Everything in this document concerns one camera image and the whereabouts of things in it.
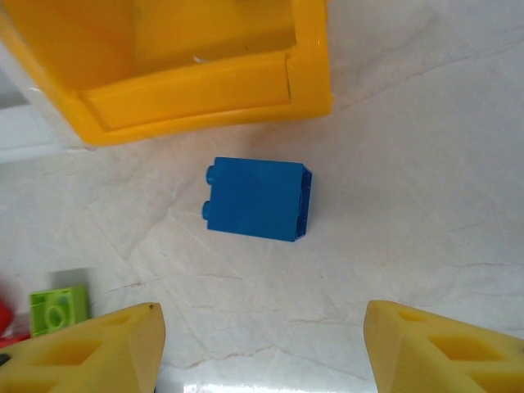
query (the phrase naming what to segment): yellow plastic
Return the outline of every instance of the yellow plastic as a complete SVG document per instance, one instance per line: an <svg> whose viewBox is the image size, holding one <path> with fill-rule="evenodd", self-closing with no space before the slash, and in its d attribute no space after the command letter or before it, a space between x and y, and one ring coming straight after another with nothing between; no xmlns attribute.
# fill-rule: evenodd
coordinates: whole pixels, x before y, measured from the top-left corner
<svg viewBox="0 0 524 393"><path fill-rule="evenodd" d="M380 393L524 392L524 340L389 301L364 338Z"/></svg>
<svg viewBox="0 0 524 393"><path fill-rule="evenodd" d="M3 349L0 393L152 393L164 341L155 303L89 319Z"/></svg>
<svg viewBox="0 0 524 393"><path fill-rule="evenodd" d="M3 0L0 39L109 145L330 113L326 0Z"/></svg>

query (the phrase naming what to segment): yellow plastic container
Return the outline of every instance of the yellow plastic container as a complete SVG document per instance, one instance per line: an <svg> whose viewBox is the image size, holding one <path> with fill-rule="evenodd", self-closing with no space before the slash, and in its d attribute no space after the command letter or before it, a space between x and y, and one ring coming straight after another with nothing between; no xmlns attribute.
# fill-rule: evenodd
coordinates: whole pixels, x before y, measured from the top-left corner
<svg viewBox="0 0 524 393"><path fill-rule="evenodd" d="M0 7L0 39L88 143L331 111L325 0Z"/></svg>
<svg viewBox="0 0 524 393"><path fill-rule="evenodd" d="M2 349L0 393L152 393L162 308L142 303Z"/></svg>

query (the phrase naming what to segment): white marble surface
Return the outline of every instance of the white marble surface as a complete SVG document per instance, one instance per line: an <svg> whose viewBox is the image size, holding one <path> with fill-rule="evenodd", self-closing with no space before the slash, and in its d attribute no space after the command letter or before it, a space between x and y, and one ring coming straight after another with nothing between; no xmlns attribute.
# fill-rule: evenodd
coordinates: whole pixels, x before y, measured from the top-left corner
<svg viewBox="0 0 524 393"><path fill-rule="evenodd" d="M18 311L68 269L87 272L95 314L159 301L176 391L376 391L371 299L524 337L524 2L329 10L329 117L1 165L0 283ZM309 234L208 232L215 156L306 163Z"/></svg>

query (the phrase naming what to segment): yellow toy bin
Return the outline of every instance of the yellow toy bin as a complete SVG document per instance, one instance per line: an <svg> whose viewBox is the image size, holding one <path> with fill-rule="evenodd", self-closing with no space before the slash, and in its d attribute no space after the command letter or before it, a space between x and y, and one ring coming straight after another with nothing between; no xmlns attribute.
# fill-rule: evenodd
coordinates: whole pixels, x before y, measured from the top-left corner
<svg viewBox="0 0 524 393"><path fill-rule="evenodd" d="M2 0L0 39L112 145L329 114L326 19L326 0Z"/></svg>

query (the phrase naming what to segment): red toy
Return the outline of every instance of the red toy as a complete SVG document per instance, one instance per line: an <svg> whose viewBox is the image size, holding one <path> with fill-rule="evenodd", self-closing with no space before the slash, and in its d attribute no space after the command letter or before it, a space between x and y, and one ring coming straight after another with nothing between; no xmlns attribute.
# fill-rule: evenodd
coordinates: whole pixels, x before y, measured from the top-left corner
<svg viewBox="0 0 524 393"><path fill-rule="evenodd" d="M12 336L12 337L0 338L0 349L2 349L5 346L11 346L13 344L16 344L19 341L28 340L30 338L31 338L31 335L29 333L27 333L27 334L18 334L16 336Z"/></svg>
<svg viewBox="0 0 524 393"><path fill-rule="evenodd" d="M11 322L13 322L13 312L0 300L0 336L9 328ZM0 338L0 349L28 338L31 338L30 334L17 334L11 337Z"/></svg>
<svg viewBox="0 0 524 393"><path fill-rule="evenodd" d="M13 312L0 300L0 336L13 322Z"/></svg>

